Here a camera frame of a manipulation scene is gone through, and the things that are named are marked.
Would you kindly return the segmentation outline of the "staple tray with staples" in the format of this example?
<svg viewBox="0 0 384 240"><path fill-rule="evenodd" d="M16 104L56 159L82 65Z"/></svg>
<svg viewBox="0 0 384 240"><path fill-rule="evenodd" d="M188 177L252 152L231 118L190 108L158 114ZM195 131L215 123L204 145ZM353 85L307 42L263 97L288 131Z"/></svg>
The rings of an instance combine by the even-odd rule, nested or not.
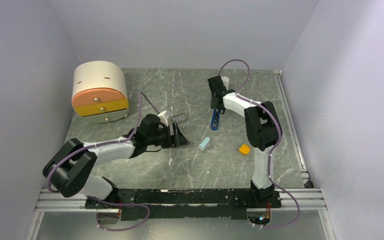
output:
<svg viewBox="0 0 384 240"><path fill-rule="evenodd" d="M187 113L181 113L171 117L171 121L177 124L186 122L188 119L189 115Z"/></svg>

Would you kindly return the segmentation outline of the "blue stapler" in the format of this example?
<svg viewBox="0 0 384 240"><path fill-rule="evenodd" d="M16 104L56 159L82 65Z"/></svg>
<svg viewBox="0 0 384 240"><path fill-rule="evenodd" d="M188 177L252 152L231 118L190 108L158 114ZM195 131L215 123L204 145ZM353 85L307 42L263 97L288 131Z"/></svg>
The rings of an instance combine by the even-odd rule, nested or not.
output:
<svg viewBox="0 0 384 240"><path fill-rule="evenodd" d="M213 114L212 114L212 118L211 118L210 129L213 131L218 130L219 121L220 121L220 111L218 109L214 109Z"/></svg>

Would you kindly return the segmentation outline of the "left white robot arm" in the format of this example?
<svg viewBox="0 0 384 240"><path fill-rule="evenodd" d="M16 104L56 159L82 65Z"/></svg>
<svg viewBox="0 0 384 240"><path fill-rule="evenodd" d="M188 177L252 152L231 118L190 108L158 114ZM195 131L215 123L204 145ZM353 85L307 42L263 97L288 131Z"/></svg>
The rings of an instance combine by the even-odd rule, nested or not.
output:
<svg viewBox="0 0 384 240"><path fill-rule="evenodd" d="M119 200L119 188L106 177L91 174L93 168L115 160L132 159L149 146L172 149L190 145L176 122L163 123L147 114L138 126L119 138L95 143L69 139L42 170L48 189L54 187L63 197L83 194L96 198L106 208Z"/></svg>

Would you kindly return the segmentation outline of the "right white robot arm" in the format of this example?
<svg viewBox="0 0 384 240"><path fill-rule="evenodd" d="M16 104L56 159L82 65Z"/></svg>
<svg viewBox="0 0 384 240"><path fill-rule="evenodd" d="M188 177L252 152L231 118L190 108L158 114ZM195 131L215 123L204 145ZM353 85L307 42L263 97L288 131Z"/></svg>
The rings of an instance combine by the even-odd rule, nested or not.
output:
<svg viewBox="0 0 384 240"><path fill-rule="evenodd" d="M262 207L275 191L272 157L283 135L274 105L270 101L254 101L233 89L228 90L221 76L209 78L207 82L211 92L211 109L233 111L244 117L247 140L254 152L249 199L255 207Z"/></svg>

